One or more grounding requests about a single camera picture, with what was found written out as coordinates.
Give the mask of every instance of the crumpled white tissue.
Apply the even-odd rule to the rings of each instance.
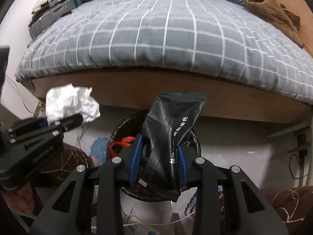
[[[48,123],[80,113],[83,123],[100,116],[99,103],[90,96],[92,88],[73,87],[72,84],[51,88],[46,95]]]

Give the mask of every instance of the black trash bin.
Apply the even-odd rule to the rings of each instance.
[[[107,159],[112,158],[109,150],[109,145],[114,141],[121,141],[122,138],[127,136],[134,136],[138,133],[142,133],[142,124],[148,114],[148,110],[142,110],[136,114],[131,115],[130,117],[126,118],[113,132],[109,139],[108,149],[107,149]],[[198,141],[198,138],[191,129],[188,134],[183,139],[183,144],[193,147],[195,151],[197,152],[198,156],[201,156],[201,148]],[[182,185],[180,186],[180,191],[186,191],[189,188],[186,188]],[[141,184],[135,183],[132,187],[121,187],[121,190],[129,195],[132,198],[135,198],[137,200],[143,201],[143,202],[163,202],[167,201],[167,199],[158,196],[157,193],[151,192],[148,189],[144,188]]]

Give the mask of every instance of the gray plaid bedspread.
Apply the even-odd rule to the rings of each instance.
[[[92,68],[171,68],[313,104],[312,64],[281,31],[226,0],[94,0],[38,37],[16,79]]]

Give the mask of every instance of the gray suitcase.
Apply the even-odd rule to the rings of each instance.
[[[32,39],[36,39],[44,30],[56,22],[66,13],[71,12],[76,8],[74,0],[66,0],[63,3],[57,4],[46,11],[34,24],[29,27],[29,33]]]

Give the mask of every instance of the black plastic package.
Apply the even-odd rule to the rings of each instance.
[[[139,183],[162,197],[180,196],[177,146],[190,131],[208,94],[160,93],[142,126],[144,166]]]

